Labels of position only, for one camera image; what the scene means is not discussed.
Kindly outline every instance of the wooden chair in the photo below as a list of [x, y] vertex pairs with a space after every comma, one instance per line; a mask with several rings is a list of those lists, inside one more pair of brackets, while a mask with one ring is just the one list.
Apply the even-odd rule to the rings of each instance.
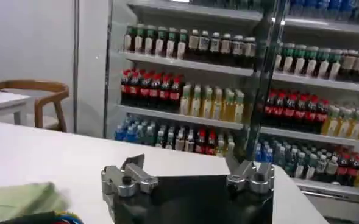
[[0, 82], [0, 90], [2, 89], [24, 89], [53, 92], [53, 94], [49, 96], [36, 99], [34, 103], [34, 124], [36, 128], [43, 128], [43, 107], [52, 102], [55, 106], [59, 122], [55, 127], [50, 129], [66, 132], [67, 129], [61, 101], [69, 96], [69, 88], [67, 85], [59, 82], [39, 80], [8, 80]]

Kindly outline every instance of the small white table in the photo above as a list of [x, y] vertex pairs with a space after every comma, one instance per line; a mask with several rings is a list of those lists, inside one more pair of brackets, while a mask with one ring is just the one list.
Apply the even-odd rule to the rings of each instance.
[[27, 125], [27, 103], [30, 96], [0, 91], [0, 116], [14, 114], [14, 123]]

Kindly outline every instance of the green cloth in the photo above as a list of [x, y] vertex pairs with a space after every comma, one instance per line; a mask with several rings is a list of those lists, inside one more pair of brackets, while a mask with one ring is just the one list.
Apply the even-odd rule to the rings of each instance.
[[52, 183], [0, 187], [0, 222], [49, 211], [64, 211], [67, 204]]

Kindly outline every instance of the refrigerator display case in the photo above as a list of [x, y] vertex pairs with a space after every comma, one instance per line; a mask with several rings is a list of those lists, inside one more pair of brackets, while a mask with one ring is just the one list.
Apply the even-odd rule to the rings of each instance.
[[111, 1], [106, 138], [231, 147], [284, 167], [325, 217], [359, 222], [359, 2], [310, 2]]

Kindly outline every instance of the white table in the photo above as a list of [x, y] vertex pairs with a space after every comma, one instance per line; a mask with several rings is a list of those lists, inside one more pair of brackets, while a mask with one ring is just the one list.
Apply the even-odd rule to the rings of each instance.
[[[101, 170], [145, 153], [151, 175], [224, 175], [223, 158], [0, 123], [0, 186], [52, 181], [84, 223], [109, 224]], [[273, 223], [327, 223], [290, 177], [275, 168]]]
[[0, 92], [0, 116], [14, 114], [14, 123], [26, 125], [27, 103], [30, 96]]

